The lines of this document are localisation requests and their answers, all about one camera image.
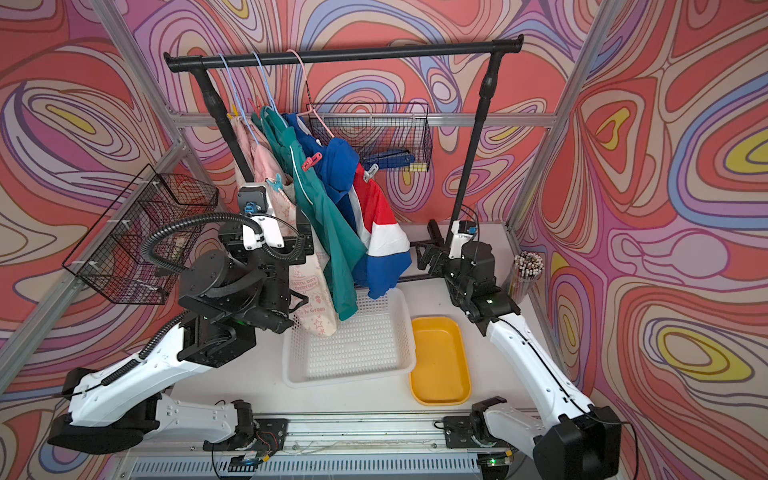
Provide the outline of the pink printed jacket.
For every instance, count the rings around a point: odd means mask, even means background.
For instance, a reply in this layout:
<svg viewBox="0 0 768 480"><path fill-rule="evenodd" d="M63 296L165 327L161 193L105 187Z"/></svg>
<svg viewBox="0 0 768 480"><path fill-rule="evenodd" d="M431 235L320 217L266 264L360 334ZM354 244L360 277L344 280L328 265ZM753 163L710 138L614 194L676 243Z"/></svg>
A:
<svg viewBox="0 0 768 480"><path fill-rule="evenodd" d="M257 138L254 126L236 117L232 117L230 123L254 180L266 185L267 198L272 204L274 215L296 227L300 210L295 205L292 178L279 166L272 152L267 149L266 142ZM289 267L291 287L309 299L306 305L294 313L294 318L307 332L329 337L336 333L340 324L323 273L329 257L318 240L314 239L308 244L314 248L314 252L302 264Z"/></svg>

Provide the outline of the teal clothespin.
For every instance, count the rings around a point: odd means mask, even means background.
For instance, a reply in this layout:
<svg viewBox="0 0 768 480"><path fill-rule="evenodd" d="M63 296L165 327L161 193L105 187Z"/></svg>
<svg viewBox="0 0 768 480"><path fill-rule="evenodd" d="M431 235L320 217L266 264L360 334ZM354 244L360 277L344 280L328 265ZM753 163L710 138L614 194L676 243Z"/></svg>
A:
<svg viewBox="0 0 768 480"><path fill-rule="evenodd" d="M279 191L284 189L283 182L282 182L282 176L280 174L277 174L275 179L267 178L266 182L276 192L279 192Z"/></svg>

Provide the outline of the light blue hanger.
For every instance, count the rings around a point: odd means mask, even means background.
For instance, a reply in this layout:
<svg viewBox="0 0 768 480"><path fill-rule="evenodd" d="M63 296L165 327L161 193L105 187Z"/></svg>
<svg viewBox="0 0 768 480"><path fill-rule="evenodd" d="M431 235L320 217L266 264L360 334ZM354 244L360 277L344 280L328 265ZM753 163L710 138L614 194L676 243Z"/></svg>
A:
<svg viewBox="0 0 768 480"><path fill-rule="evenodd" d="M231 88L231 91L232 91L232 94L233 94L233 97L234 97L234 108L233 108L233 110L234 110L234 117L238 118L240 120L240 123L243 126L246 127L246 130L250 134L250 136L253 139L253 141L256 144L259 144L259 140L258 140L258 138L257 138L257 136L256 136L256 134L255 134L255 132L254 132L254 130L252 128L252 126L251 126L251 123L249 122L249 120L245 116L245 112L244 112L244 108L243 108L243 103L241 101L241 97L239 95L239 91L238 91L238 88L237 88L237 85L236 85L236 82L235 82L232 70L229 67L229 64L228 64L228 62L227 62L227 60L226 60L226 58L225 58L225 56L223 54L219 54L218 57L222 61L223 65L224 65L224 69L225 69L225 72L226 72L226 75L227 75L228 83L229 83L229 86Z"/></svg>

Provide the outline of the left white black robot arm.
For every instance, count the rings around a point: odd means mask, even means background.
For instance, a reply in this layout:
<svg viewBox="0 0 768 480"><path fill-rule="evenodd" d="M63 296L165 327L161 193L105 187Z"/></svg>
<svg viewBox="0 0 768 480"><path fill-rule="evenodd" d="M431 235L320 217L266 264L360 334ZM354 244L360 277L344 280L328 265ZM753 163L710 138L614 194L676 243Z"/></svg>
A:
<svg viewBox="0 0 768 480"><path fill-rule="evenodd" d="M61 391L69 407L52 421L48 444L92 455L126 451L150 439L200 442L209 452L254 445L260 428L250 403L188 403L166 390L237 359L255 347L259 330L281 334L293 327L290 314L308 298L290 288L289 268L313 253L311 225L303 213L294 221L281 220L293 233L287 246L277 249L266 240L271 218L266 213L203 213L163 225L143 241L145 260L178 275L178 303L184 311L125 360L100 371L70 371ZM254 233L256 244L246 262L213 250L186 267L160 253L166 238L209 223Z"/></svg>

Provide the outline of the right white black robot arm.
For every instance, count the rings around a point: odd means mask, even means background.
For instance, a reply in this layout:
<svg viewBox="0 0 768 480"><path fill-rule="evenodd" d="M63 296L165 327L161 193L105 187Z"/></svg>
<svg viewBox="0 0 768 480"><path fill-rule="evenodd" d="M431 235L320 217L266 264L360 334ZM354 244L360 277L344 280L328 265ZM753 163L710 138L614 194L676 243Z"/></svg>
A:
<svg viewBox="0 0 768 480"><path fill-rule="evenodd" d="M608 479L620 466L622 423L575 387L531 332L521 308L497 284L489 244L458 248L419 242L419 269L446 283L451 303L511 365L537 411L532 417L495 396L473 404L464 430L484 447L506 444L532 459L543 479Z"/></svg>

